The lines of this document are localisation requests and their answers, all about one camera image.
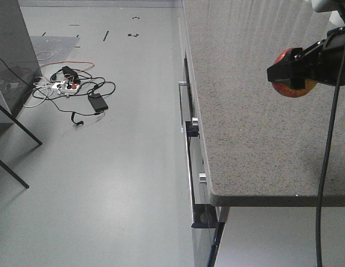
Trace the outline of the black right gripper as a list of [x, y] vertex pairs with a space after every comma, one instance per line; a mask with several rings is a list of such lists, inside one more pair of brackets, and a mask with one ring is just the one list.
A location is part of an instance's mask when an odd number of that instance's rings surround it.
[[[267, 69], [267, 79], [271, 83], [282, 83], [293, 90], [305, 89], [305, 79], [335, 85], [338, 77], [339, 84], [345, 85], [345, 60], [343, 52], [345, 45], [345, 27], [339, 27], [327, 32], [327, 38], [316, 42], [303, 52], [301, 47], [284, 50]], [[302, 53], [303, 77], [297, 74], [297, 60], [295, 56]]]

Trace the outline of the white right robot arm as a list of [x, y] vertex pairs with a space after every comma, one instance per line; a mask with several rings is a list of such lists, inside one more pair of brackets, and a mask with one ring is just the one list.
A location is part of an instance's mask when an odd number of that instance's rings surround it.
[[[345, 24], [345, 1], [311, 1], [318, 13], [338, 12]], [[345, 25], [327, 32], [327, 38], [304, 49], [289, 48], [267, 69], [268, 81], [279, 94], [301, 97], [317, 83], [345, 85]]]

